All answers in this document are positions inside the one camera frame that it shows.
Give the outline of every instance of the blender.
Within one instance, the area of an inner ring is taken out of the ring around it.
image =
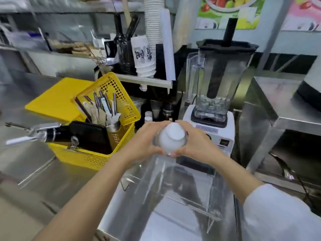
[[[229,19],[223,40],[198,41],[198,52],[188,55],[186,102],[190,105],[183,117],[204,130],[229,156],[234,146],[235,124],[228,109],[258,48],[248,42],[232,41],[237,20]]]

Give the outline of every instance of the forearm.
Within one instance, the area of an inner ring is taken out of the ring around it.
[[[225,179],[228,187],[233,191],[235,197],[243,205],[245,199],[259,186],[264,183],[246,171],[237,162],[223,153],[211,153],[207,156],[208,162]]]
[[[92,240],[126,167],[122,155],[111,157],[34,241]]]

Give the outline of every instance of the green poster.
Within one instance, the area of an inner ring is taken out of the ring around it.
[[[202,0],[196,29],[225,29],[228,19],[239,18],[237,29],[255,29],[265,0]]]

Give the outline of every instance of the hand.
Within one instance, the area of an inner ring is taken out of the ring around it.
[[[121,155],[128,164],[140,161],[153,154],[166,155],[162,148],[153,145],[153,138],[155,134],[170,123],[171,121],[145,123],[135,136],[116,154]]]
[[[224,153],[210,140],[203,130],[193,127],[189,122],[177,120],[185,131],[187,131],[187,144],[174,152],[171,157],[181,155],[194,160],[213,165],[215,158],[224,156]]]

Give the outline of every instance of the yellow basket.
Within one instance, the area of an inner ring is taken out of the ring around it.
[[[106,92],[108,98],[110,99],[113,98],[113,93],[116,93],[118,106],[117,110],[121,113],[120,122],[124,128],[128,129],[120,143],[113,151],[112,154],[114,154],[125,144],[127,144],[127,142],[134,136],[134,123],[140,119],[141,115],[130,99],[123,85],[119,81],[118,77],[113,72],[109,72],[102,76],[94,84],[89,86],[83,92],[79,93],[77,97],[81,102],[85,101],[83,95],[87,95],[93,100],[93,92],[96,92],[99,95],[99,89],[103,92]],[[81,115],[75,120],[85,121],[85,119],[85,115]],[[66,145],[61,145],[58,143],[48,143],[48,146],[52,149],[60,161],[96,170],[100,170],[112,156],[112,154],[104,155],[83,149],[67,149]]]

